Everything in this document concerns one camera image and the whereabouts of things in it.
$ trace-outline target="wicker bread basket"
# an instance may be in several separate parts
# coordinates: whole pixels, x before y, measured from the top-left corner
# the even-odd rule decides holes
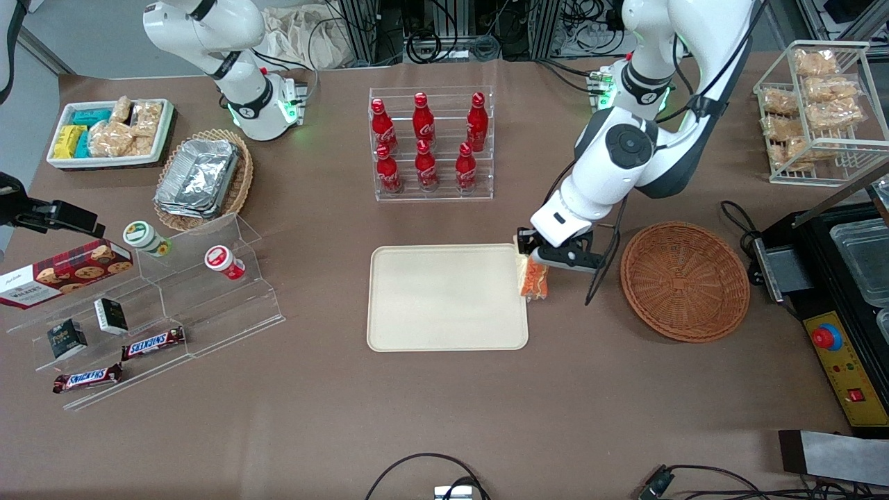
[[[247,193],[250,191],[250,184],[253,182],[253,159],[250,156],[250,151],[247,149],[247,145],[244,144],[244,140],[238,137],[236,133],[219,129],[196,133],[186,139],[186,141],[190,141],[191,139],[207,139],[209,141],[224,140],[237,145],[238,152],[240,153],[237,159],[237,170],[232,177],[231,184],[228,186],[228,193],[222,204],[222,212],[220,213],[220,216],[232,213],[237,214],[241,211],[241,208],[244,207],[244,202],[247,201]],[[161,182],[164,181],[164,177],[170,170],[172,159],[176,156],[176,153],[179,152],[180,148],[186,141],[183,141],[177,146],[167,158],[166,164],[164,164],[164,170],[161,172],[160,179],[157,181],[158,187],[161,185]],[[160,206],[157,206],[157,204],[155,204],[155,212],[157,212],[157,217],[164,223],[164,226],[180,231],[190,230],[210,221],[209,219],[168,214],[161,210]]]
[[[683,342],[729,335],[750,304],[738,255],[713,233],[685,222],[655,224],[636,234],[621,258],[621,284],[649,327]]]

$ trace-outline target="wire basket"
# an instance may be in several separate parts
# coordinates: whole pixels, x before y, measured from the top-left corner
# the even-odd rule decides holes
[[[794,148],[796,153],[792,157],[778,157],[773,152],[780,150],[783,144],[770,140],[764,134],[766,151],[770,156],[770,182],[839,186],[889,159],[889,128],[886,127],[877,88],[865,57],[868,47],[867,42],[797,40],[788,46],[754,86],[760,118],[764,122],[781,117],[766,111],[765,96],[769,89],[796,95],[795,114],[800,117],[802,128],[797,145],[801,146],[801,141],[805,141],[804,146]],[[793,61],[795,51],[800,49],[807,52],[830,50],[833,53],[837,75],[859,82],[861,95],[857,97],[857,103],[869,117],[868,120],[856,125],[821,130],[814,130],[810,126],[806,107],[816,103],[810,102],[807,93],[802,92],[804,77],[797,73]]]

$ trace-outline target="small box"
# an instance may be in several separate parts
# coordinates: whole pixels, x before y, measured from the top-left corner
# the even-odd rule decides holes
[[[95,302],[95,305],[101,331],[114,335],[123,335],[129,331],[126,327],[124,308],[120,305],[120,302],[101,298]]]
[[[28,309],[131,267],[129,252],[106,239],[97,239],[0,276],[0,304]]]
[[[86,349],[86,335],[80,329],[80,323],[69,319],[46,332],[50,339],[52,355],[56,359],[66,359]]]

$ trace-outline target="coca-cola bottle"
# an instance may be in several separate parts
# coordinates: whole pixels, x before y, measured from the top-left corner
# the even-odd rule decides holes
[[[380,187],[387,193],[400,193],[404,191],[404,184],[398,176],[398,164],[390,156],[386,144],[377,146],[377,177],[380,178]]]
[[[427,193],[437,190],[436,159],[430,152],[429,141],[423,139],[417,141],[417,157],[413,160],[413,164],[417,167],[417,180],[420,182],[420,189]]]
[[[386,105],[383,104],[383,99],[371,101],[371,111],[373,112],[371,128],[373,129],[373,136],[377,139],[377,144],[387,145],[389,154],[396,154],[398,152],[398,139],[395,136],[395,124],[392,123],[392,118],[386,112]]]
[[[413,105],[413,133],[417,136],[417,141],[427,141],[433,149],[436,146],[436,118],[429,111],[426,94],[414,94]]]
[[[461,195],[471,195],[476,190],[476,159],[472,157],[472,146],[469,142],[460,145],[457,157],[457,190]]]
[[[481,92],[472,94],[472,109],[466,118],[466,139],[476,153],[485,148],[485,136],[488,134],[488,112],[485,110],[485,95]]]

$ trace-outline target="cookie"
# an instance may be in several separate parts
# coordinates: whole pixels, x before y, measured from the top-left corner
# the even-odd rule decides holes
[[[105,274],[105,270],[96,266],[87,266],[74,271],[74,275],[82,279],[93,279]]]
[[[105,245],[97,247],[95,250],[92,251],[92,254],[90,254],[90,258],[100,264],[107,264],[111,262],[114,257],[114,251]]]
[[[37,281],[44,285],[58,285],[61,283],[61,278],[55,275],[53,268],[48,268],[37,273]]]
[[[78,288],[83,288],[84,285],[81,283],[72,283],[70,285],[65,285],[62,288],[59,288],[59,291],[63,294],[70,294],[71,292],[77,290]]]
[[[111,274],[118,274],[128,270],[132,267],[132,264],[129,262],[118,262],[108,266],[108,272]]]

